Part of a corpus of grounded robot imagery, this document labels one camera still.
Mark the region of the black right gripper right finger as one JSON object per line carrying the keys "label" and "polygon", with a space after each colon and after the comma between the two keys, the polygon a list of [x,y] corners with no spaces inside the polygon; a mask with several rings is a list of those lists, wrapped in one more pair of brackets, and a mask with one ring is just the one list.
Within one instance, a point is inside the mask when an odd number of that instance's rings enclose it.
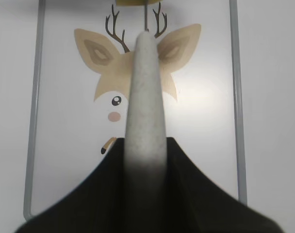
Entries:
{"label": "black right gripper right finger", "polygon": [[281,233],[281,227],[230,196],[167,138],[168,233]]}

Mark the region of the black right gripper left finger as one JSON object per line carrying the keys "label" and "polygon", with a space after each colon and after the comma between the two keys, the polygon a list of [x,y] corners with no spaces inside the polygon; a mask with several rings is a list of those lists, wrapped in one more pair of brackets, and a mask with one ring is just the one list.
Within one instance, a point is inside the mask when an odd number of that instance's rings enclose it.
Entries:
{"label": "black right gripper left finger", "polygon": [[18,233],[122,233],[124,139],[70,194],[17,229]]}

